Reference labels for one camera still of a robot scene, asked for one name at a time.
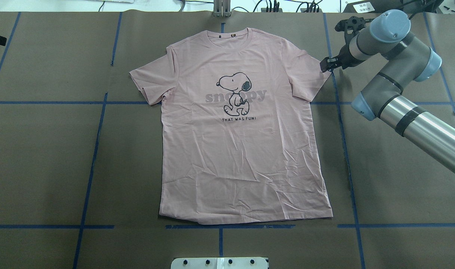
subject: t-shirt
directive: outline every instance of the t-shirt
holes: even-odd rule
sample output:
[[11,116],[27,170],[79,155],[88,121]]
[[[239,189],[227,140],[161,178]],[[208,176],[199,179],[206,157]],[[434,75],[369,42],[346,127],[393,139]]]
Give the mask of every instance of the t-shirt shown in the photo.
[[161,102],[159,214],[201,224],[332,217],[310,102],[329,74],[284,38],[203,31],[130,72]]

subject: snoopy graphic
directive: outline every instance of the snoopy graphic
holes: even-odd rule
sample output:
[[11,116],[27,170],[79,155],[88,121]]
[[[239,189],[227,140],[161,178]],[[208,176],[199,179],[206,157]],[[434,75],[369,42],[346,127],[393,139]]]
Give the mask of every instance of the snoopy graphic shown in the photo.
[[216,86],[232,92],[229,97],[229,105],[224,106],[224,112],[230,116],[247,115],[249,113],[249,102],[241,97],[241,92],[247,92],[252,88],[251,80],[243,72],[234,75],[224,75],[219,79]]

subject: black band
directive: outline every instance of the black band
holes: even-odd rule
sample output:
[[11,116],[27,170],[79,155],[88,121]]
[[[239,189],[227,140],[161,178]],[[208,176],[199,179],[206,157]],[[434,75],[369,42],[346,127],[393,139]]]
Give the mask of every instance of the black band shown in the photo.
[[407,114],[405,114],[402,119],[399,121],[399,123],[397,124],[397,126],[395,126],[395,131],[403,136],[403,133],[405,131],[405,129],[407,128],[407,126],[409,124],[412,123],[412,121],[414,121],[420,114],[424,113],[424,112],[427,112],[425,109],[423,109],[422,107],[414,107],[412,108],[412,110],[410,110],[409,112],[407,112]]
[[391,59],[395,58],[404,49],[406,49],[407,46],[410,45],[410,43],[412,43],[412,41],[414,40],[414,37],[415,37],[415,35],[412,33],[407,34],[407,36],[405,36],[405,38],[403,38],[402,41],[400,41],[397,44],[397,46],[395,46],[393,49],[391,49],[387,53],[382,54],[382,56],[384,56],[384,58],[386,58],[387,60],[391,60]]
[[379,76],[383,77],[384,79],[390,81],[390,83],[392,83],[393,85],[395,85],[399,90],[400,90],[400,94],[402,94],[403,92],[403,87],[398,83],[396,82],[393,78],[389,77],[388,75],[382,73],[382,72],[378,72]]
[[388,99],[388,101],[385,102],[385,104],[383,104],[383,106],[380,108],[380,110],[379,110],[378,113],[377,113],[377,114],[378,114],[378,118],[380,118],[380,115],[382,114],[383,109],[384,109],[388,104],[390,104],[390,102],[392,102],[393,99],[395,99],[395,98],[397,98],[397,97],[399,97],[399,96],[400,96],[400,94],[396,94],[396,95],[390,97],[390,99]]
[[360,51],[361,53],[364,53],[365,55],[369,55],[369,56],[374,56],[374,54],[369,54],[369,53],[366,53],[365,51],[362,51],[362,49],[361,49],[360,46],[359,46],[359,36],[357,36],[356,44],[357,44],[357,48],[359,49],[359,51]]

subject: dog ear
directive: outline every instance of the dog ear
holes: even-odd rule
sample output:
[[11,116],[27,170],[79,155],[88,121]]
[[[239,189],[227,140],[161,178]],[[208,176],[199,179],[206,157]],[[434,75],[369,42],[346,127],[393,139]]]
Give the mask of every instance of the dog ear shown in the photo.
[[248,91],[250,89],[251,89],[251,83],[249,81],[246,81],[246,82],[244,82],[244,84],[242,84],[242,90],[243,91],[246,92],[246,91]]

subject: t-shirt sleeve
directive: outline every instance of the t-shirt sleeve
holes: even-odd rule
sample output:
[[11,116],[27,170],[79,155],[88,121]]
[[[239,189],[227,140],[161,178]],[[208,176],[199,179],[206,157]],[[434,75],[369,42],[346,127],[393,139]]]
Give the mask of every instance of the t-shirt sleeve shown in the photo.
[[178,85],[179,69],[176,53],[171,46],[166,55],[137,68],[130,73],[138,90],[150,105],[161,101],[170,90]]
[[287,40],[283,42],[282,61],[292,85],[292,95],[312,102],[330,72],[322,73],[319,60]]

